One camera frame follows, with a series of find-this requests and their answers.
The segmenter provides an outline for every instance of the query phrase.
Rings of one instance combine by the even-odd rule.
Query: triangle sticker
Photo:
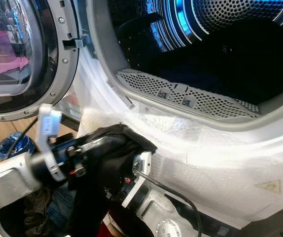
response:
[[[271,181],[271,182],[266,182],[266,183],[262,183],[262,184],[256,184],[257,187],[261,188],[261,189],[265,189],[277,194],[281,193],[281,180],[275,180],[275,181]]]

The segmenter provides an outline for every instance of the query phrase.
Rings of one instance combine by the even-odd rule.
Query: washer door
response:
[[[0,120],[37,113],[69,89],[78,61],[72,1],[0,0]]]

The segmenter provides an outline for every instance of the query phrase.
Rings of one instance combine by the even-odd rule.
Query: pink cloth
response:
[[[27,64],[29,63],[29,60],[26,57],[17,57],[14,61],[8,62],[8,63],[0,63],[0,73],[5,73],[9,70],[20,68],[23,69]]]

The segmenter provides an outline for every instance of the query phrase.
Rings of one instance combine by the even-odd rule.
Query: wire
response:
[[[18,142],[24,137],[24,135],[30,130],[30,128],[37,122],[37,117],[30,123],[29,126],[27,126],[26,129],[24,129],[24,131],[20,134],[20,136],[18,137],[18,139],[12,144],[12,146],[10,147],[7,155],[6,155],[6,159],[9,159],[11,156],[11,153],[13,151],[13,149],[18,145]]]
[[[179,198],[183,199],[184,201],[186,201],[188,204],[190,204],[190,206],[193,208],[193,210],[195,211],[196,214],[196,219],[197,219],[197,229],[198,229],[198,234],[197,237],[201,237],[202,236],[202,221],[201,221],[201,217],[200,217],[200,212],[198,211],[198,209],[196,208],[196,206],[194,205],[193,202],[191,202],[191,200],[189,200],[187,197],[185,197],[184,195],[178,193],[177,191],[174,191],[173,189],[165,186],[162,183],[159,183],[157,180],[150,178],[148,175],[141,173],[138,170],[133,170],[134,173],[139,174],[141,177],[145,178],[146,180],[148,180],[149,182],[153,183],[154,185],[158,186],[159,188],[162,188],[166,191],[168,191],[169,193],[172,193],[176,196],[178,196]]]

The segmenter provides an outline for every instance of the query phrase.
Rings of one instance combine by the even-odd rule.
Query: bubble wrap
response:
[[[150,175],[187,196],[200,211],[206,207],[213,217],[241,228],[283,209],[281,138],[245,144],[230,132],[184,118],[93,109],[83,111],[78,135],[116,123],[128,125],[158,147]],[[279,192],[257,186],[272,181],[279,181]]]

